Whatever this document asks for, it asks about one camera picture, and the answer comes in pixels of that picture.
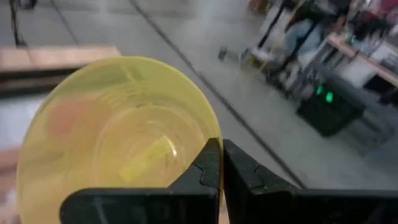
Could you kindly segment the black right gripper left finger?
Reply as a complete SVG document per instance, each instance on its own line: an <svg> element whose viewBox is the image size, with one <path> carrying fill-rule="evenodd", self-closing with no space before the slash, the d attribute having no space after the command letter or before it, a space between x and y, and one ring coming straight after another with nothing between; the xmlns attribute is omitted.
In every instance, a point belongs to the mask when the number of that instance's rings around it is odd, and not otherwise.
<svg viewBox="0 0 398 224"><path fill-rule="evenodd" d="M88 188L61 204L62 224L216 224L221 195L221 148L207 141L167 188Z"/></svg>

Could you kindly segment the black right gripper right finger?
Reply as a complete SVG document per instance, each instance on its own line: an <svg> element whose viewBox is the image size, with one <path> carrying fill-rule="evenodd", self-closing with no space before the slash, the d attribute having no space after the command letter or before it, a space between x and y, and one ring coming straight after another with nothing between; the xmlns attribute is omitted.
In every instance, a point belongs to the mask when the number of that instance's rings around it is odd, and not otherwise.
<svg viewBox="0 0 398 224"><path fill-rule="evenodd" d="M300 189L229 139L223 146L231 223L397 224L396 191Z"/></svg>

